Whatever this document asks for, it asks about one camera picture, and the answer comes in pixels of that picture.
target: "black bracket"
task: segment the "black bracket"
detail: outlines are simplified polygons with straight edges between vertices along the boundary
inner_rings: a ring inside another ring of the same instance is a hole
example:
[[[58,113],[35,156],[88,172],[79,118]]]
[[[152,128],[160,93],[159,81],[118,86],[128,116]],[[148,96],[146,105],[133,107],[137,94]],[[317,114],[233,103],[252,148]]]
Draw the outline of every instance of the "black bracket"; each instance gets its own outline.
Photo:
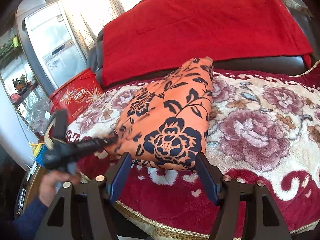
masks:
[[[119,198],[131,168],[124,153],[104,175],[89,183],[65,182],[46,212],[35,240],[118,239],[110,209]]]
[[[232,240],[240,201],[246,202],[242,240],[291,240],[284,218],[262,180],[240,183],[209,163],[203,153],[196,155],[196,170],[210,201],[220,206],[210,240]]]

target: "gold braided trim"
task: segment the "gold braided trim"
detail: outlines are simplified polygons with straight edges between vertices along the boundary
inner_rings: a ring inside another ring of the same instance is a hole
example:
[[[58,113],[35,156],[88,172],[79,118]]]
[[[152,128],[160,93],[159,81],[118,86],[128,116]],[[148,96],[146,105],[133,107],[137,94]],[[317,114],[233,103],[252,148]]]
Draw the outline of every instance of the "gold braided trim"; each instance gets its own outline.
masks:
[[[82,172],[80,172],[80,174],[86,182],[90,181],[90,179],[86,175],[84,175]],[[196,232],[182,230],[179,228],[173,228],[173,227],[167,226],[165,224],[159,223],[157,221],[151,220],[151,219],[145,217],[144,215],[142,215],[141,213],[128,207],[127,205],[121,203],[120,201],[116,201],[114,204],[114,207],[121,214],[123,214],[127,219],[129,219],[131,221],[135,220],[137,222],[153,226],[154,227],[153,230],[152,229],[147,230],[145,228],[146,233],[151,236],[156,235],[159,237],[169,237],[169,238],[174,238],[174,239],[179,239],[179,240],[205,240],[205,239],[208,239],[210,236],[207,234],[200,234],[200,233],[196,233]],[[295,234],[300,231],[303,231],[303,230],[317,224],[318,222],[319,222],[319,220],[317,220],[311,224],[305,225],[299,229],[292,230],[292,231],[290,231],[290,234]],[[233,238],[233,240],[241,240],[241,237]]]
[[[311,70],[315,69],[315,68],[318,66],[319,63],[320,63],[320,60],[318,60],[318,61],[313,65],[313,67],[310,68],[310,69],[308,69],[306,72],[304,72],[304,73],[302,73],[302,74],[300,74],[300,75],[291,76],[291,77],[301,77],[301,76],[303,76],[303,75],[305,75],[305,74],[308,74]]]
[[[91,179],[89,179],[89,177],[84,175],[81,171],[79,173],[80,173],[82,179],[84,180],[84,181],[82,181],[83,183],[88,183],[91,180]]]

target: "metal screw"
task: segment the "metal screw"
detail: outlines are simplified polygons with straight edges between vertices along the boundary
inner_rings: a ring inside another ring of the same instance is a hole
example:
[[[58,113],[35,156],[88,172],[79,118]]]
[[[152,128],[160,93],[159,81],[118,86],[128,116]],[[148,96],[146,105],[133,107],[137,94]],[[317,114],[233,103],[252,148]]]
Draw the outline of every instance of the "metal screw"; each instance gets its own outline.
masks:
[[[229,176],[229,175],[224,175],[222,178],[223,178],[224,181],[230,181],[230,180],[232,180],[232,177]]]
[[[97,177],[96,177],[96,181],[97,182],[100,182],[100,181],[103,181],[104,180],[104,176],[103,175],[98,175]]]
[[[262,180],[258,180],[257,181],[257,185],[260,186],[260,187],[263,187],[265,185],[265,183]]]
[[[71,183],[70,183],[69,181],[66,181],[65,183],[62,184],[62,186],[63,186],[64,188],[68,188],[68,187],[71,186]]]

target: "orange floral pillow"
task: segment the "orange floral pillow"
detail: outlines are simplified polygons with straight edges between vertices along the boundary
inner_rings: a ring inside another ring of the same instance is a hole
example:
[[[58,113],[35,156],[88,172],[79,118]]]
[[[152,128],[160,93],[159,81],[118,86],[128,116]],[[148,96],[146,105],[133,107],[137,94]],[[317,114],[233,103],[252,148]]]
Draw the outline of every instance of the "orange floral pillow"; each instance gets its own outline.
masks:
[[[117,143],[105,150],[117,158],[129,152],[143,166],[193,170],[206,148],[212,71],[211,59],[191,59],[140,89],[115,126]]]

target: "red fleece blanket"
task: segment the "red fleece blanket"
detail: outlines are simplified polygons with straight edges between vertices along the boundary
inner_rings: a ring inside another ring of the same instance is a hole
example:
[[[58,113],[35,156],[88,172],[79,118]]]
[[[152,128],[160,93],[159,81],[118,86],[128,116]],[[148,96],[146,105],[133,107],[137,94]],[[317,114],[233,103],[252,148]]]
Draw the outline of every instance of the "red fleece blanket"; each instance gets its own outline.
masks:
[[[104,86],[192,57],[312,53],[281,0],[144,0],[104,27],[103,42]]]

